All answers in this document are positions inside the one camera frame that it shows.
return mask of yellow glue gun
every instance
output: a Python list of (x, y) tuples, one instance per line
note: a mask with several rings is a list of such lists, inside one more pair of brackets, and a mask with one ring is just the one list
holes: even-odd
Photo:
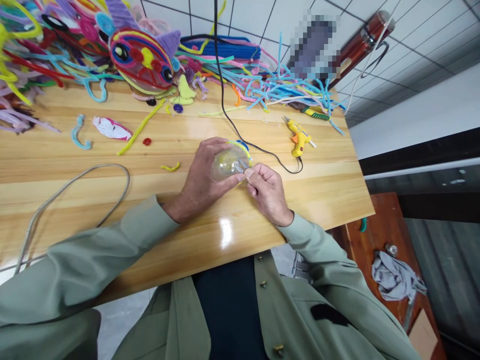
[(291, 152), (291, 154), (295, 158), (299, 158), (304, 153), (304, 146), (306, 143), (310, 143), (314, 148), (317, 145), (314, 144), (312, 141), (312, 137), (308, 135), (305, 130), (302, 129), (300, 125), (297, 124), (295, 120), (290, 120), (288, 117), (284, 116), (286, 125), (291, 130), (292, 133), (295, 135), (291, 137), (291, 140), (296, 144), (295, 149)]

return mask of purple bead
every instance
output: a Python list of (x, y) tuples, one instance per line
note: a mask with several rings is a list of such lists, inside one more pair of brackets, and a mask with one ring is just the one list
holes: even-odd
[(180, 104), (175, 104), (173, 105), (173, 110), (175, 110), (175, 112), (181, 114), (184, 112), (184, 107)]

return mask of yellow pipe cleaner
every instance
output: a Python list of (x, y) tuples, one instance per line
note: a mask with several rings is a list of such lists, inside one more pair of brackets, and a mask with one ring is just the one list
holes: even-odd
[(162, 169), (168, 170), (169, 172), (173, 173), (174, 171), (177, 171), (180, 168), (180, 161), (177, 162), (177, 164), (174, 167), (169, 167), (167, 165), (162, 165), (160, 167)]
[(163, 98), (162, 100), (160, 100), (160, 102), (158, 103), (157, 106), (155, 106), (155, 108), (146, 116), (145, 119), (143, 119), (143, 121), (141, 122), (140, 126), (135, 130), (135, 132), (133, 133), (133, 135), (131, 136), (130, 140), (128, 140), (128, 143), (125, 145), (125, 147), (120, 150), (119, 152), (117, 152), (116, 154), (118, 156), (121, 156), (123, 154), (125, 154), (125, 152), (130, 149), (130, 147), (132, 146), (132, 144), (134, 143), (135, 139), (140, 135), (140, 133), (142, 132), (142, 130), (144, 129), (145, 125), (147, 125), (147, 123), (149, 122), (149, 120), (152, 118), (153, 115), (155, 115), (155, 113), (160, 110), (160, 108), (163, 106), (165, 102), (165, 98)]

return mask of green jacket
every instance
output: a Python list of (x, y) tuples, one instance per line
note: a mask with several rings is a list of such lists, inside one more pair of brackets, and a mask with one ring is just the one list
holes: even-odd
[[(84, 231), (0, 286), (0, 359), (96, 359), (101, 317), (93, 300), (179, 225), (154, 196), (111, 226)], [(278, 228), (310, 264), (313, 285), (279, 275), (270, 251), (255, 280), (270, 359), (419, 359), (400, 323), (370, 292), (355, 262), (320, 226), (295, 214)], [(266, 281), (266, 287), (260, 286)], [(353, 325), (314, 320), (328, 304)], [(210, 335), (191, 277), (159, 286), (113, 359), (205, 359)]]

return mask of wooden table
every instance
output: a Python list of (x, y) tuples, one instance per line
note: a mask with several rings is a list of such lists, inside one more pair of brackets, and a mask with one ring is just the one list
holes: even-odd
[[(346, 251), (348, 258), (354, 260), (365, 277), (366, 283), (371, 292), (384, 304), (388, 310), (403, 325), (408, 307), (408, 299), (402, 301), (386, 301), (380, 295), (379, 285), (372, 277), (372, 263), (375, 251), (385, 250), (386, 244), (396, 245), (398, 248), (397, 259), (407, 263), (417, 274), (422, 277), (417, 257), (415, 256), (412, 240), (410, 239), (407, 224), (404, 221), (400, 209), (397, 194), (394, 192), (371, 195), (371, 201), (375, 209), (375, 215), (367, 219), (367, 229), (360, 232), (361, 221), (353, 221), (332, 229), (332, 235)], [(447, 358), (442, 342), (440, 341), (439, 330), (435, 322), (434, 314), (428, 297), (418, 293), (410, 320), (407, 334), (420, 313), (424, 309), (430, 324), (435, 331), (438, 343), (432, 355), (433, 360), (444, 360)]]
[[(122, 215), (152, 194), (162, 200), (179, 193), (199, 142), (215, 137), (236, 140), (223, 115), (199, 117), (199, 112), (221, 110), (220, 87), (210, 84), (208, 98), (185, 106), (175, 116), (162, 108), (148, 123), (131, 149), (116, 153), (125, 145), (101, 135), (92, 124), (94, 116), (114, 119), (134, 131), (152, 110), (132, 98), (124, 82), (109, 83), (108, 100), (97, 103), (85, 89), (71, 84), (68, 90), (48, 88), (38, 96), (35, 116), (62, 131), (36, 127), (21, 135), (0, 131), (0, 269), (16, 264), (25, 231), (33, 212), (65, 182), (87, 168), (104, 163), (124, 165), (132, 176), (128, 195), (106, 222)], [(225, 90), (225, 107), (236, 101), (231, 88)], [(70, 131), (78, 114), (85, 115), (79, 132), (82, 143), (93, 142), (90, 150), (74, 145)], [(292, 175), (275, 158), (251, 150), (254, 163), (262, 162), (283, 178), (285, 195), (292, 210), (329, 229), (374, 213), (345, 119), (333, 113), (341, 136), (323, 120), (311, 118), (288, 106), (275, 105), (270, 113), (256, 107), (229, 112), (242, 136), (278, 154), (287, 167), (297, 169), (292, 157), (292, 136), (283, 115), (296, 119), (318, 146), (306, 146), (304, 169)], [(142, 144), (146, 137), (150, 146)], [(161, 165), (174, 166), (170, 173)], [(42, 215), (32, 239), (29, 258), (44, 254), (47, 247), (79, 231), (94, 227), (117, 201), (125, 185), (118, 168), (102, 168), (74, 183)], [(100, 302), (117, 299), (144, 289), (189, 276), (212, 267), (270, 249), (285, 242), (281, 234), (256, 209), (244, 186), (239, 186), (202, 216), (182, 226), (134, 266), (123, 272), (104, 291)], [(0, 282), (12, 276), (0, 273)]]

